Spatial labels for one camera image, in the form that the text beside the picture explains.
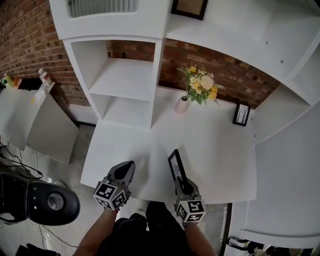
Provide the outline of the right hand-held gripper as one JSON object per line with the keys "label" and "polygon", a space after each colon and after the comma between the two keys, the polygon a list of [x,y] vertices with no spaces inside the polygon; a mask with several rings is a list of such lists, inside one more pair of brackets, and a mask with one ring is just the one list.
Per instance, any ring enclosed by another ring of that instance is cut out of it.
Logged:
{"label": "right hand-held gripper", "polygon": [[183,223],[197,223],[203,219],[206,214],[206,204],[199,192],[198,186],[189,178],[185,184],[185,195],[187,200],[183,198],[183,182],[180,177],[176,177],[175,194],[177,197],[175,212],[181,218]]}

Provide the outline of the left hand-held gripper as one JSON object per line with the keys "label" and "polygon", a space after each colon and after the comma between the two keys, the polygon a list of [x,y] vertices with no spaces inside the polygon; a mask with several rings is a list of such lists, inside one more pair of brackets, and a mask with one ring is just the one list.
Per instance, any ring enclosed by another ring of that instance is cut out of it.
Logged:
{"label": "left hand-held gripper", "polygon": [[97,203],[109,210],[119,210],[123,207],[132,194],[128,185],[133,180],[135,169],[136,164],[133,160],[113,166],[108,175],[97,184],[93,193]]}

